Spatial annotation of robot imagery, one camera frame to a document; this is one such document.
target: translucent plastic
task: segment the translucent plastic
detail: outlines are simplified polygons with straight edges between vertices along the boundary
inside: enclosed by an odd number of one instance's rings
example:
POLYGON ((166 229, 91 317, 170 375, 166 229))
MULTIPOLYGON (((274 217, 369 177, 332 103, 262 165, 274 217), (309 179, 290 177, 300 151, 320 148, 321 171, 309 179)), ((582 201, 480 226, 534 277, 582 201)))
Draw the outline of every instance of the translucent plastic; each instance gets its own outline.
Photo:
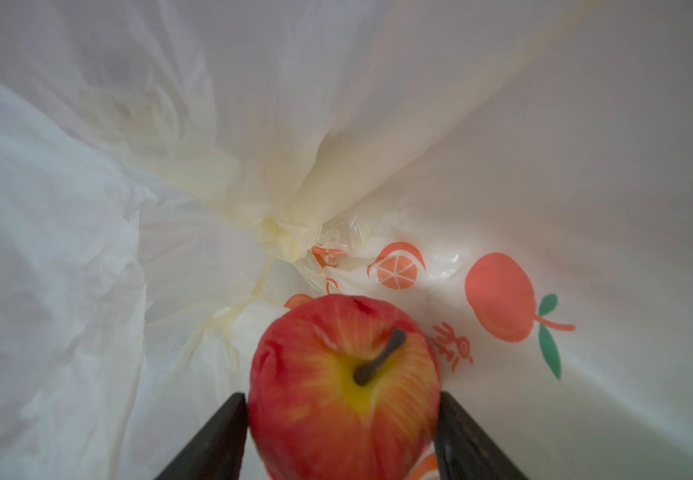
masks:
POLYGON ((596 3, 0 2, 0 477, 153 478, 340 291, 530 478, 693 478, 693 3, 596 3))

